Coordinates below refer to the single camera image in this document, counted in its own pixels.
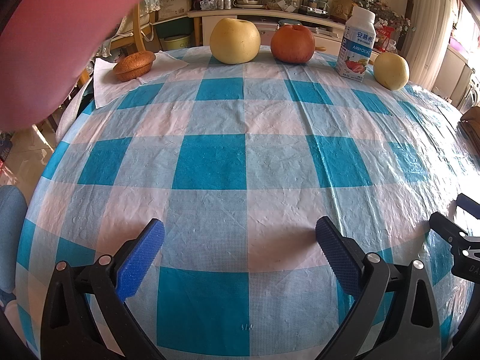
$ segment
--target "metal screw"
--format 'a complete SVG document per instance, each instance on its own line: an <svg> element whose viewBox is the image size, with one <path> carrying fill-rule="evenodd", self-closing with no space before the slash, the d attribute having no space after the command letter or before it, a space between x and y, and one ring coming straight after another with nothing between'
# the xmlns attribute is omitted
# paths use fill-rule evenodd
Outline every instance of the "metal screw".
<svg viewBox="0 0 480 360"><path fill-rule="evenodd" d="M367 260L371 263L376 264L380 262L380 256L376 253L369 253L367 254Z"/></svg>
<svg viewBox="0 0 480 360"><path fill-rule="evenodd" d="M423 262L421 262L419 259L416 259L413 262L413 266L417 269L423 269L423 267L424 267Z"/></svg>
<svg viewBox="0 0 480 360"><path fill-rule="evenodd" d="M67 263L64 261L60 261L56 266L57 271L63 271L66 267L67 267Z"/></svg>
<svg viewBox="0 0 480 360"><path fill-rule="evenodd" d="M107 266L108 264L110 264L110 261L112 261L112 258L108 254L104 254L98 259L98 263L101 266Z"/></svg>

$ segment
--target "curtain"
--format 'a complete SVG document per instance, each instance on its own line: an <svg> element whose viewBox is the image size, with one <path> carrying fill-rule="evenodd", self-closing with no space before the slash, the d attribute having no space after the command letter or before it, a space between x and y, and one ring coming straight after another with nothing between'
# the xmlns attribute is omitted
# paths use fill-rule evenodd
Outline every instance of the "curtain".
<svg viewBox="0 0 480 360"><path fill-rule="evenodd" d="M414 2L404 55L410 67L410 80L425 89L434 86L457 15L457 0Z"/></svg>

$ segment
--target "red apple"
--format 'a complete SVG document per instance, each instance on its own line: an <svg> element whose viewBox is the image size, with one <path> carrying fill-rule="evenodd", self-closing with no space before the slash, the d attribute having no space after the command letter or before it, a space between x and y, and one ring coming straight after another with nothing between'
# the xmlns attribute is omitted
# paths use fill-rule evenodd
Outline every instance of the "red apple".
<svg viewBox="0 0 480 360"><path fill-rule="evenodd" d="M270 49L282 62L304 64L315 52L315 38L307 27L286 24L273 35Z"/></svg>

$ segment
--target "muffin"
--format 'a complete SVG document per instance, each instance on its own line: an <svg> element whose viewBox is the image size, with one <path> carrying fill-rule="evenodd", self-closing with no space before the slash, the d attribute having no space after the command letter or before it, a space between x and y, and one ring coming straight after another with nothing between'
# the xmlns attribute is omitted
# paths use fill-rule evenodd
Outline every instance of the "muffin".
<svg viewBox="0 0 480 360"><path fill-rule="evenodd" d="M130 81L148 73L156 58L151 51L134 52L118 62L114 66L113 72L120 81Z"/></svg>

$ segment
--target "bucket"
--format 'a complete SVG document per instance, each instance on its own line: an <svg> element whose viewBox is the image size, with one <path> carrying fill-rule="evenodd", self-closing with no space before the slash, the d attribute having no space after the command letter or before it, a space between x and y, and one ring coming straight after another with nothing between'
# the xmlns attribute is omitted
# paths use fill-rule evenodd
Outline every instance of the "bucket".
<svg viewBox="0 0 480 360"><path fill-rule="evenodd" d="M190 35L171 36L163 40L166 51L187 49L190 47Z"/></svg>

